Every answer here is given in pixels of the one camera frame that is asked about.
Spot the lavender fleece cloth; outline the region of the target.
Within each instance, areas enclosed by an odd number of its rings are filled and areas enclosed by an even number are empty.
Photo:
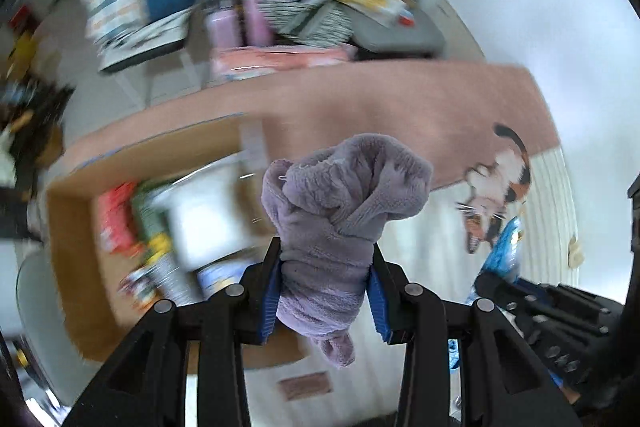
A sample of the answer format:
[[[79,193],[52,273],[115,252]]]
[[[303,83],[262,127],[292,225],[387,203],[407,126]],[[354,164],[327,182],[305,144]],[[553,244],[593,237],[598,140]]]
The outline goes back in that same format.
[[[349,329],[387,222],[421,212],[433,166],[385,134],[365,133],[299,161],[278,159],[262,207],[281,241],[277,318],[341,369],[355,360]]]

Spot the white plastic bag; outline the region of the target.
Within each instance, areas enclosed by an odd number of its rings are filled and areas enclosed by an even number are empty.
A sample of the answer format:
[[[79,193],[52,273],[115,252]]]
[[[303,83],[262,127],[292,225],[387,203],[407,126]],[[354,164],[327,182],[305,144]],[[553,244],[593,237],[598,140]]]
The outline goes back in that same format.
[[[151,198],[166,217],[178,263],[194,272],[256,243],[243,155],[232,154],[172,182]]]

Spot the orange panda snack bag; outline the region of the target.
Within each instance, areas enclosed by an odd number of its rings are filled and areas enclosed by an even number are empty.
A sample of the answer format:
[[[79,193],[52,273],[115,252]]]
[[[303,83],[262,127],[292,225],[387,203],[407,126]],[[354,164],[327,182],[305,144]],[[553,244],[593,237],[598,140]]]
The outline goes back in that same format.
[[[166,232],[153,235],[146,243],[141,265],[120,281],[118,291],[129,297],[132,305],[140,311],[149,310],[160,299],[168,299],[178,305],[189,296]]]

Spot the green snack bag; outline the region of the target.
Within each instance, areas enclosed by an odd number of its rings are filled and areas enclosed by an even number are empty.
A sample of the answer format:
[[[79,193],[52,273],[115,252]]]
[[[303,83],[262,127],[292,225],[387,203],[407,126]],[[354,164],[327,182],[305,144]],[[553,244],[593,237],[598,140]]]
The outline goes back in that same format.
[[[163,211],[153,205],[154,197],[160,195],[168,186],[168,181],[143,181],[136,185],[130,198],[139,239],[150,248],[153,255],[166,254],[172,247]]]

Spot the tape scrap on floor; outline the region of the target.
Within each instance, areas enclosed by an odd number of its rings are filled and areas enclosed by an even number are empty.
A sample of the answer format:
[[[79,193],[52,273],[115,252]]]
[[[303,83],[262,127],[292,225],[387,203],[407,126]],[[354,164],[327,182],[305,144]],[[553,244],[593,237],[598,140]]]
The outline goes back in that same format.
[[[579,239],[573,236],[568,242],[567,265],[571,270],[578,269],[585,262],[585,255],[582,251]]]

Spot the light blue snack bag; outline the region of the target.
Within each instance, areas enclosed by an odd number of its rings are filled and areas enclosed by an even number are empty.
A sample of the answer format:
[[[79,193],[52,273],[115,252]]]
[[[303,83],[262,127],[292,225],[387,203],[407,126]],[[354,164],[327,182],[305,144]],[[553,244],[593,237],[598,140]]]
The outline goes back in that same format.
[[[485,273],[497,275],[500,280],[515,283],[521,273],[521,240],[523,235],[520,217],[512,218],[499,234],[477,279]]]

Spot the cardboard box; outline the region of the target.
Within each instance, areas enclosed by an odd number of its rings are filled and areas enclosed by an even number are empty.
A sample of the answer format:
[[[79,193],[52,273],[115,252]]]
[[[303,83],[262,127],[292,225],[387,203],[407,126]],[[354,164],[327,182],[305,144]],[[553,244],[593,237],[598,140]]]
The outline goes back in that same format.
[[[59,176],[46,193],[64,327],[102,362],[160,298],[198,303],[262,257],[259,120],[229,115],[151,136]]]

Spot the red snack bag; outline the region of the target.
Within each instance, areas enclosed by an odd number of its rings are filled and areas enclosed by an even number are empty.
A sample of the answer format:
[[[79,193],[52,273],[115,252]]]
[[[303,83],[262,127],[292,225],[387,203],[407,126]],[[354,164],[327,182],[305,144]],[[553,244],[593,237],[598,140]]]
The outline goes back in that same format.
[[[100,239],[102,247],[112,255],[134,257],[139,254],[141,246],[131,207],[135,189],[134,182],[126,182],[98,198]]]

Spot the striped patterned cloth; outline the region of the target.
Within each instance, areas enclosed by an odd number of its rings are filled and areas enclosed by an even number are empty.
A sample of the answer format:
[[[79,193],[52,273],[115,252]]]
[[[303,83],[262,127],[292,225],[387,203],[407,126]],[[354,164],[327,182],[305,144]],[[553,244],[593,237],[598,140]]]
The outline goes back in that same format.
[[[352,22],[337,0],[258,0],[258,8],[280,39],[315,48],[349,43]]]

